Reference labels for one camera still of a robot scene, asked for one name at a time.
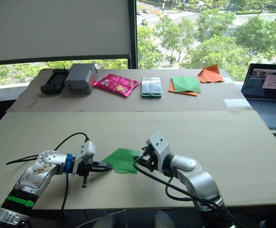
laptop screen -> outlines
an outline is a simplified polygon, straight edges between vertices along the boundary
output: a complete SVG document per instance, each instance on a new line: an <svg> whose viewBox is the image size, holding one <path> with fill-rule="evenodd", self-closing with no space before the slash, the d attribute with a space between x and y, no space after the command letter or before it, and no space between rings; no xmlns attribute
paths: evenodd
<svg viewBox="0 0 276 228"><path fill-rule="evenodd" d="M241 92L247 99L276 101L276 65L251 64Z"/></svg>

blue ring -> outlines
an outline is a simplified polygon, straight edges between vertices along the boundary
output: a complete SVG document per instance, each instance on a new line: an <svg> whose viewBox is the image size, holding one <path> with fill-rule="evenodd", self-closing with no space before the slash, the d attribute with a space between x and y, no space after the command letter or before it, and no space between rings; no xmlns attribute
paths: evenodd
<svg viewBox="0 0 276 228"><path fill-rule="evenodd" d="M65 173L69 173L70 165L72 162L72 154L68 153L66 158Z"/></svg>

green origami paper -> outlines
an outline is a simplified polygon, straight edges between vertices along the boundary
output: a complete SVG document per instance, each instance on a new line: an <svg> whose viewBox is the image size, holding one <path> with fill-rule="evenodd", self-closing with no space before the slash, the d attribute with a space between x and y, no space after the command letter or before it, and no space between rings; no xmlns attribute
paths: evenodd
<svg viewBox="0 0 276 228"><path fill-rule="evenodd" d="M133 156L137 155L139 155L139 151L119 148L105 158L103 162L111 164L117 173L137 174L137 170L133 167Z"/></svg>
<svg viewBox="0 0 276 228"><path fill-rule="evenodd" d="M172 77L175 92L193 91L201 93L199 82L196 77Z"/></svg>

green band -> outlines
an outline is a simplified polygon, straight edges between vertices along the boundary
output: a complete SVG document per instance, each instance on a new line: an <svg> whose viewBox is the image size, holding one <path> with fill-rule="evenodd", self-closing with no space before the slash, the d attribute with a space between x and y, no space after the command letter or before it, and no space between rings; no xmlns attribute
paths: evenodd
<svg viewBox="0 0 276 228"><path fill-rule="evenodd" d="M34 205L34 202L32 202L30 200L24 200L24 199L20 199L20 198L14 197L14 196L8 196L6 199L11 200L13 202L20 203L20 204L24 204L26 207L29 207L29 208L33 207L33 205Z"/></svg>

laptop keyboard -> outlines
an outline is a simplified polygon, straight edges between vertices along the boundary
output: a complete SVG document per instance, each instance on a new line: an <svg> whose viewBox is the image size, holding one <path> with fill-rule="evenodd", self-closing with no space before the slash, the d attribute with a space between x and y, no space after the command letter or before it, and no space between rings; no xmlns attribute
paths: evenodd
<svg viewBox="0 0 276 228"><path fill-rule="evenodd" d="M259 113L276 114L276 102L248 101L253 109Z"/></svg>

